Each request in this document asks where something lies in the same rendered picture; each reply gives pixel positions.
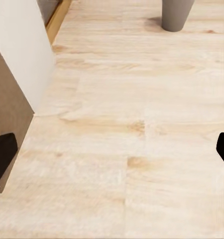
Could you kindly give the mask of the trash can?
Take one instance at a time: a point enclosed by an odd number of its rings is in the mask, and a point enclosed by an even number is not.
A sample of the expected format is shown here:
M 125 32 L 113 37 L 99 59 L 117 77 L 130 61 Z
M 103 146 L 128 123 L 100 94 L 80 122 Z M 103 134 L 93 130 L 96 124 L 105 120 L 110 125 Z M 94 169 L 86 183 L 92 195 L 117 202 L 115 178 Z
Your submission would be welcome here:
M 162 0 L 161 27 L 169 32 L 180 31 L 194 0 Z

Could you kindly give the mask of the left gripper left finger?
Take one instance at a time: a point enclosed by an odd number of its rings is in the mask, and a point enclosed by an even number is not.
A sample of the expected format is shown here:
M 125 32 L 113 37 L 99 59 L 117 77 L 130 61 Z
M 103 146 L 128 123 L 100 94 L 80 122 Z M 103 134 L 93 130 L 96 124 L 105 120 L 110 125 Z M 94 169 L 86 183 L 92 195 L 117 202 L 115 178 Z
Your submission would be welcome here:
M 14 156 L 18 152 L 17 141 L 13 132 L 0 135 L 0 179 L 4 175 Z

